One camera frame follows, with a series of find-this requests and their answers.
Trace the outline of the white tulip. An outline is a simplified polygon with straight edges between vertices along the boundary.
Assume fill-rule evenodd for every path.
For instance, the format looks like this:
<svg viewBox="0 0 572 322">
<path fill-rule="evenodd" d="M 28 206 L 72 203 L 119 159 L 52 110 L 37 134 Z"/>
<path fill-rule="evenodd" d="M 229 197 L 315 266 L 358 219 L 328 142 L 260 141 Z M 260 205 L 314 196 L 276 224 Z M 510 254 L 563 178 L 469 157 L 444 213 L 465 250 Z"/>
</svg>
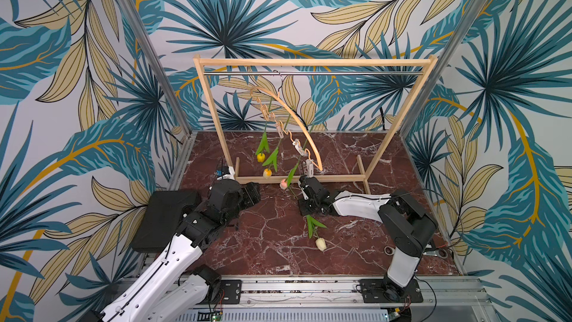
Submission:
<svg viewBox="0 0 572 322">
<path fill-rule="evenodd" d="M 296 198 L 299 214 L 305 221 L 305 226 L 308 231 L 308 238 L 313 239 L 317 249 L 324 252 L 327 248 L 326 240 L 319 235 L 319 229 L 326 228 L 322 222 L 318 221 L 313 214 L 319 212 L 320 204 L 313 198 L 306 198 L 302 192 L 296 193 L 294 188 L 290 186 L 287 189 L 293 197 Z"/>
</svg>

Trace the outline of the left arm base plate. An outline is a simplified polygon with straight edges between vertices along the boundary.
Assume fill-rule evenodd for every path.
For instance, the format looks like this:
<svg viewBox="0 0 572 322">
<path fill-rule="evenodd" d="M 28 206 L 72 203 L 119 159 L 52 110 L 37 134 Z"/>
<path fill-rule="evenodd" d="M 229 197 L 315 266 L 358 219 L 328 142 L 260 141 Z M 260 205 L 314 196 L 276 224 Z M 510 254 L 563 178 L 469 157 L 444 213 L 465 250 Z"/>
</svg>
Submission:
<svg viewBox="0 0 572 322">
<path fill-rule="evenodd" d="M 222 280 L 209 287 L 206 297 L 199 305 L 213 305 L 215 302 L 225 305 L 238 305 L 241 302 L 242 280 Z"/>
</svg>

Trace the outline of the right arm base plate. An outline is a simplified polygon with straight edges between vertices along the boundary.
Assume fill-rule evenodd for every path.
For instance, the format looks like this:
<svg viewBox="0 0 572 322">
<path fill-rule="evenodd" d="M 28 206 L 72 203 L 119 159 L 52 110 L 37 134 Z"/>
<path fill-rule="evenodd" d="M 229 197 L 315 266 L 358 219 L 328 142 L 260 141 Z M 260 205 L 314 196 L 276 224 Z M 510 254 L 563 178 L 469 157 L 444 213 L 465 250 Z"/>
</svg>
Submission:
<svg viewBox="0 0 572 322">
<path fill-rule="evenodd" d="M 424 301 L 416 280 L 400 287 L 387 279 L 362 279 L 357 291 L 365 304 L 418 304 Z"/>
</svg>

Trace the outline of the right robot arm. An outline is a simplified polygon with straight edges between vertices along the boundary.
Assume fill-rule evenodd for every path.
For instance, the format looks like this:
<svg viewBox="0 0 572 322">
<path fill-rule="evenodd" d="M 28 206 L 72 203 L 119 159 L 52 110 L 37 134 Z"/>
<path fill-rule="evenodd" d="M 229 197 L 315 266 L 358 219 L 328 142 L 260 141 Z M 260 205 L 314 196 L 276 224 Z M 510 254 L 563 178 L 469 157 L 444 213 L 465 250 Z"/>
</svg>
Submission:
<svg viewBox="0 0 572 322">
<path fill-rule="evenodd" d="M 302 176 L 299 187 L 299 209 L 304 216 L 354 216 L 382 223 L 396 246 L 384 279 L 393 288 L 409 286 L 437 230 L 437 223 L 420 202 L 405 191 L 383 195 L 330 192 L 315 177 Z"/>
</svg>

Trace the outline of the pink tulip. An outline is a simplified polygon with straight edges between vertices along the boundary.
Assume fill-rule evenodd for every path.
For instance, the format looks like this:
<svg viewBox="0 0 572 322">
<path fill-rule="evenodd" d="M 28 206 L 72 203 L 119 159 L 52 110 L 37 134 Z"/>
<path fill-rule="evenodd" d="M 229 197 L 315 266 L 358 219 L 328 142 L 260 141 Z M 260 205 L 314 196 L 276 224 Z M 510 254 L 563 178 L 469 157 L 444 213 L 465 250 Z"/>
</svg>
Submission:
<svg viewBox="0 0 572 322">
<path fill-rule="evenodd" d="M 305 149 L 305 156 L 304 156 L 304 157 L 307 157 L 307 156 L 308 156 L 308 149 L 305 147 L 306 144 L 307 144 L 307 143 L 304 143 L 304 144 L 301 143 L 302 147 Z M 296 171 L 298 170 L 299 162 L 300 162 L 301 159 L 304 158 L 304 157 L 302 157 L 302 156 L 299 154 L 299 157 L 298 157 L 298 159 L 297 159 L 297 161 L 296 161 L 296 163 L 295 163 L 295 166 L 289 171 L 287 177 L 286 177 L 285 179 L 281 180 L 279 186 L 280 186 L 280 188 L 281 188 L 282 190 L 286 190 L 286 189 L 288 189 L 288 188 L 290 187 L 290 185 L 291 185 L 291 183 L 292 183 L 292 180 L 293 180 L 293 177 L 295 176 L 295 173 L 296 173 Z"/>
</svg>

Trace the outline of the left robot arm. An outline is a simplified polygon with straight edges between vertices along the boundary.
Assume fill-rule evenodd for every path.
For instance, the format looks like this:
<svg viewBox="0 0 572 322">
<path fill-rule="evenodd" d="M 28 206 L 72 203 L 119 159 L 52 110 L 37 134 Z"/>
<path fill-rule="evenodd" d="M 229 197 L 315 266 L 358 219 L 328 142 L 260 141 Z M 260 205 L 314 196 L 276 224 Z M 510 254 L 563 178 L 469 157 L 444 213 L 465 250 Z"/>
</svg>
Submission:
<svg viewBox="0 0 572 322">
<path fill-rule="evenodd" d="M 220 301 L 221 276 L 206 265 L 196 268 L 181 286 L 174 283 L 219 238 L 243 210 L 261 200 L 257 183 L 220 179 L 210 188 L 204 207 L 189 213 L 165 250 L 125 292 L 82 321 L 172 321 L 205 302 Z"/>
</svg>

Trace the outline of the yellow tulip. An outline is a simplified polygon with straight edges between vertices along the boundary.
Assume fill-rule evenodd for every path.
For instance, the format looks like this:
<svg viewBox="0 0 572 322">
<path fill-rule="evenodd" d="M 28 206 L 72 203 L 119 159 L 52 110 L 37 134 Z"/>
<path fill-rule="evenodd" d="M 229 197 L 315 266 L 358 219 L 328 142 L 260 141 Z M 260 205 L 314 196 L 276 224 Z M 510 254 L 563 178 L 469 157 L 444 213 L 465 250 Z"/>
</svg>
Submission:
<svg viewBox="0 0 572 322">
<path fill-rule="evenodd" d="M 263 103 L 260 99 L 256 99 L 256 102 L 259 104 L 259 110 Z M 262 138 L 260 140 L 259 143 L 259 147 L 256 150 L 256 159 L 258 162 L 260 163 L 264 163 L 266 160 L 266 153 L 270 152 L 270 148 L 269 148 L 269 144 L 268 144 L 268 134 L 267 134 L 267 130 L 268 130 L 268 123 L 267 121 L 265 121 L 265 126 L 263 129 L 263 134 L 262 134 Z"/>
</svg>

